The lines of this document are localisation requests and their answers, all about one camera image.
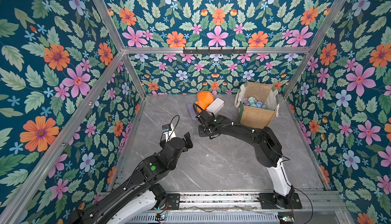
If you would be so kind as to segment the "purple hourglass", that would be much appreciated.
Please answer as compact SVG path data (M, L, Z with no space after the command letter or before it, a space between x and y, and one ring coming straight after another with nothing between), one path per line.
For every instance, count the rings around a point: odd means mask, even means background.
M246 106L249 104L248 98L244 98L242 102Z

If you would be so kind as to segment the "teal hourglass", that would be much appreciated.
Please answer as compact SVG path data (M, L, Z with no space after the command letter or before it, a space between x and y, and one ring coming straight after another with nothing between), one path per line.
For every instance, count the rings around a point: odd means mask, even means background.
M250 104L256 104L256 99L254 97L249 97L248 101Z

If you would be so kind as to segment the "blue hourglass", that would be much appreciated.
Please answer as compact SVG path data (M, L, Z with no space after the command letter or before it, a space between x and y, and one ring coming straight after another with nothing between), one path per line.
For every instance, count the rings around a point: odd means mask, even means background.
M263 106L263 103L258 101L258 102L256 102L256 106L257 106L257 108L261 108Z

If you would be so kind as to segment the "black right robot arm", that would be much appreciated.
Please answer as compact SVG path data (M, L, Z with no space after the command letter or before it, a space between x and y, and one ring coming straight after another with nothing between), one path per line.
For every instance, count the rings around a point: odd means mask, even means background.
M220 135L228 135L250 144L255 151L256 160L270 175L273 183L274 202L286 208L292 204L295 189L288 180L283 160L286 158L282 153L282 145L273 131L252 128L234 122L225 116L215 116L203 110L195 116L201 123L198 128L200 137L213 139Z

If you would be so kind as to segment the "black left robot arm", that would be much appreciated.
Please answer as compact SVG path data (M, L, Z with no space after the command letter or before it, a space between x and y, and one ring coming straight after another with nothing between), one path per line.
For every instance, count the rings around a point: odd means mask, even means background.
M113 190L99 203L86 210L76 209L68 220L71 224L105 224L140 194L151 189L168 173L175 169L183 152L193 147L190 134L183 138L170 138L163 149L143 161L136 167L132 175L122 185Z

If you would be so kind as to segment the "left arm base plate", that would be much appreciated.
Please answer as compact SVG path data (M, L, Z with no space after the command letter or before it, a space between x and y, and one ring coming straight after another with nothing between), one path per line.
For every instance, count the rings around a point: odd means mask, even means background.
M179 210L181 194L168 193L156 200L155 210Z

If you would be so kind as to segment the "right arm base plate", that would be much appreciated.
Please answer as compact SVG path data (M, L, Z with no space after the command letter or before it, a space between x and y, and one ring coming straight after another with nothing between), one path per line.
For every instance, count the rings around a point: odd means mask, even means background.
M287 197L277 196L274 193L260 193L258 195L262 209L302 209L301 200L296 192L293 194L289 203L287 199Z

